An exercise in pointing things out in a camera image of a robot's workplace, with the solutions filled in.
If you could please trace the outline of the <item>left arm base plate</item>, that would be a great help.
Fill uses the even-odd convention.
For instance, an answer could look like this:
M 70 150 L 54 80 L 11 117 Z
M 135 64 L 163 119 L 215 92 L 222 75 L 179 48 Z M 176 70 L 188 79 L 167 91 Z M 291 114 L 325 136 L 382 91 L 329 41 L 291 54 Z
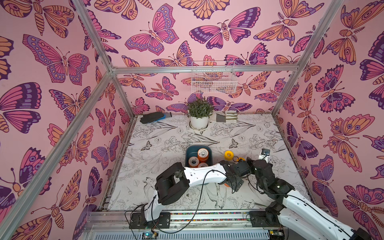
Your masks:
M 171 213 L 161 213 L 155 220 L 146 220 L 144 213 L 132 213 L 129 219 L 131 229 L 145 229 L 152 227 L 169 229 L 170 223 Z

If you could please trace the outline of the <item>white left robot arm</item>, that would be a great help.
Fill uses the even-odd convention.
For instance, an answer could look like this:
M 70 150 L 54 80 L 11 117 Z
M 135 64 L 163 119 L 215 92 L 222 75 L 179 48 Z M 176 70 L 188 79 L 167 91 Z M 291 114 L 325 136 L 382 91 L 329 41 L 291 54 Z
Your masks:
M 228 185 L 238 192 L 244 184 L 243 177 L 251 172 L 246 161 L 232 163 L 221 161 L 218 164 L 202 167 L 184 167 L 175 163 L 156 178 L 155 192 L 142 216 L 147 223 L 157 220 L 165 206 L 177 202 L 189 188 L 215 183 Z

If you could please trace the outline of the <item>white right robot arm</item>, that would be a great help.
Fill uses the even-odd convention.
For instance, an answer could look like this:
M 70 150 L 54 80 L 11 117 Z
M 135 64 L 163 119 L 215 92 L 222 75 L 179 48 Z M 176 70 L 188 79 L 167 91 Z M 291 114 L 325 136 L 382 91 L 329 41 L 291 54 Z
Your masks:
M 266 160 L 247 158 L 250 173 L 256 178 L 256 190 L 274 201 L 266 211 L 273 221 L 293 230 L 307 240 L 370 240 L 365 230 L 343 224 L 317 207 L 287 181 L 273 173 Z

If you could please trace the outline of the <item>yellow tape roll back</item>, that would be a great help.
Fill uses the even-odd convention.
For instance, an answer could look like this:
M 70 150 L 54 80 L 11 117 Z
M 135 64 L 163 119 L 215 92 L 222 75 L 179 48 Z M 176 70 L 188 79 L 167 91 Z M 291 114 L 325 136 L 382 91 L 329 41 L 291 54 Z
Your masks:
M 232 151 L 229 151 L 229 150 L 225 151 L 224 157 L 225 157 L 225 160 L 232 161 L 234 158 L 234 153 Z

